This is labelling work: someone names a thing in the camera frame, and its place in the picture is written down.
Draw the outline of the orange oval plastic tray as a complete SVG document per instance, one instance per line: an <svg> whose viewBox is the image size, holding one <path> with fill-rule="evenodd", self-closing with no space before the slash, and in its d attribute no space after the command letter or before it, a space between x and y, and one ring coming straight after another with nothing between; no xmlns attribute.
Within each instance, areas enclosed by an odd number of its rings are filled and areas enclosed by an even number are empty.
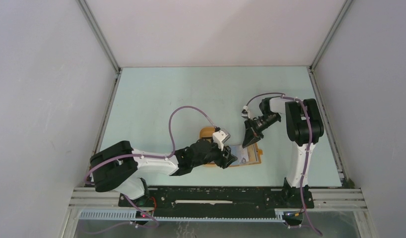
<svg viewBox="0 0 406 238"><path fill-rule="evenodd" d="M218 145L214 143L212 134L216 127L204 127L200 130L200 139L209 142L208 152L204 154L203 161L209 165L219 166L219 160L221 158L221 150Z"/></svg>

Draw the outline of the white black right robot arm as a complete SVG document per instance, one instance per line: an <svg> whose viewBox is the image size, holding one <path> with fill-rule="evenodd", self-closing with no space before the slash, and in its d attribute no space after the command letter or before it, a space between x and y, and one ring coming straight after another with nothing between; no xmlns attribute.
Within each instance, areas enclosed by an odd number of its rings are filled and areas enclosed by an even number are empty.
<svg viewBox="0 0 406 238"><path fill-rule="evenodd" d="M308 170L311 157L319 139L324 135L324 124L315 99L300 100L285 95L267 97L259 104L261 116L251 117L249 105L244 105L245 135L242 147L246 148L263 139L263 131L285 118L288 139L293 142L291 169L284 179L282 203L294 207L301 196L308 193Z"/></svg>

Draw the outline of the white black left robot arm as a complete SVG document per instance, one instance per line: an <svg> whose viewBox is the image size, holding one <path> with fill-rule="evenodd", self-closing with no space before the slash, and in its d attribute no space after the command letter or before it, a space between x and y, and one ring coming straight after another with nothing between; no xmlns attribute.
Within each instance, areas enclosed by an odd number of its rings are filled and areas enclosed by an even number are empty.
<svg viewBox="0 0 406 238"><path fill-rule="evenodd" d="M195 167L214 163L225 169L237 161L230 146L220 149L215 142L199 139L174 152L146 155L133 149L129 141L118 142L90 158L91 175L96 192L117 191L136 206L149 202L149 192L143 175L163 174L183 176Z"/></svg>

